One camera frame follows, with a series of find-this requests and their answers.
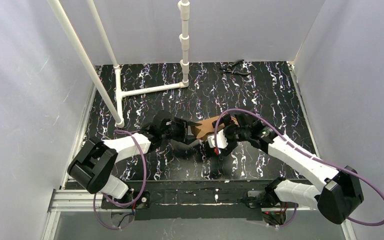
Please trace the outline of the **brown cardboard paper box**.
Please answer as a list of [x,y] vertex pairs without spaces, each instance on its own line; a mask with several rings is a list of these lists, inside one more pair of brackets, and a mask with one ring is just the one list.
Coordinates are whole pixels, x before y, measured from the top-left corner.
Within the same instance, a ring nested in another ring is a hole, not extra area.
[[[190,133],[194,136],[193,141],[196,141],[196,140],[206,141],[209,135],[214,134],[215,126],[218,118],[219,116],[214,116],[208,119],[198,121],[197,123],[201,123],[202,125],[196,127],[194,131],[190,131]],[[226,114],[219,121],[217,131],[221,131],[226,126],[233,123],[236,125],[238,124],[236,118],[233,116],[230,116],[229,114]]]

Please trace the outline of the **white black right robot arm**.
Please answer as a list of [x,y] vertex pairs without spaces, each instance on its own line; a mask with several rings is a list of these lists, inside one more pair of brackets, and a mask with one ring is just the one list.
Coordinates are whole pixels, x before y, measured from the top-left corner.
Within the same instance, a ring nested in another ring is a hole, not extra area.
[[281,203],[296,203],[318,210],[327,220],[341,224],[364,202],[357,172],[316,161],[316,156],[295,143],[279,129],[241,113],[222,118],[217,131],[217,147],[229,153],[239,142],[248,142],[265,154],[281,160],[298,171],[310,183],[303,184],[278,177],[260,192],[249,191],[242,202],[249,208],[268,208]]

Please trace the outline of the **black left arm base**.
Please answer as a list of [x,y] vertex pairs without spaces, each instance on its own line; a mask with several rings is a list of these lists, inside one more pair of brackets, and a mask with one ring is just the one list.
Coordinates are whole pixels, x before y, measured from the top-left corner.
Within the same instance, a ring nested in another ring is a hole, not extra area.
[[[140,193],[139,190],[128,190],[127,193],[121,198],[121,199],[115,199],[113,197],[110,197],[114,202],[117,202],[119,204],[126,204],[133,201],[138,194]],[[145,190],[139,197],[139,199],[135,202],[134,209],[148,209],[150,207],[150,200],[151,200],[151,193],[147,190]],[[109,200],[107,200],[105,197],[102,198],[101,202],[101,208],[102,209],[120,209],[119,206],[111,203]]]

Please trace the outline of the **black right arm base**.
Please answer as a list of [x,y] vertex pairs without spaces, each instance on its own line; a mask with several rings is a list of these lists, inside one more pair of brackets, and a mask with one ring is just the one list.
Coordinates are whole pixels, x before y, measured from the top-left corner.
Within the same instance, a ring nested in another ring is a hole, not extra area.
[[275,193],[275,189],[278,187],[278,185],[280,183],[284,183],[285,181],[286,179],[284,177],[278,177],[266,185],[261,191],[250,190],[244,193],[238,202],[244,204],[247,208],[250,209],[274,208],[279,205],[279,211],[263,211],[263,221],[265,225],[269,227],[285,227],[292,222],[298,210],[298,204],[295,203],[292,216],[289,220],[287,220],[286,211],[288,209],[288,202],[281,201]]

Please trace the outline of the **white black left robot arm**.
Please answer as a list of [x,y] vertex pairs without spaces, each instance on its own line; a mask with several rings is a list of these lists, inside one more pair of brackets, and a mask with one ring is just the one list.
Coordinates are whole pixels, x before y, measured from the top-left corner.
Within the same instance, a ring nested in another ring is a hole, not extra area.
[[149,123],[137,132],[126,132],[125,137],[101,140],[89,138],[68,165],[67,174],[90,194],[102,193],[105,197],[121,200],[131,189],[112,174],[116,163],[134,156],[142,158],[159,148],[164,140],[173,140],[186,145],[197,138],[192,128],[198,122],[172,116],[160,110]]

